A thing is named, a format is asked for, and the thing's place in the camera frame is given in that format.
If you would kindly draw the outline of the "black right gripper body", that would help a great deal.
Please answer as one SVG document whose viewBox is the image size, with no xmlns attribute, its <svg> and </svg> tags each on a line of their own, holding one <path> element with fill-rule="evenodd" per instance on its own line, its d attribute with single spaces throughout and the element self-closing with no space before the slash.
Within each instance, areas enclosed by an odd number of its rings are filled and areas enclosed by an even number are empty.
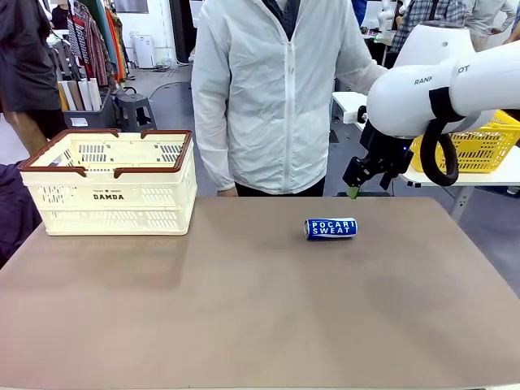
<svg viewBox="0 0 520 390">
<path fill-rule="evenodd" d="M 413 140 L 385 135 L 367 121 L 360 140 L 367 151 L 361 160 L 364 170 L 371 174 L 406 173 L 414 156 L 410 150 Z"/>
</svg>

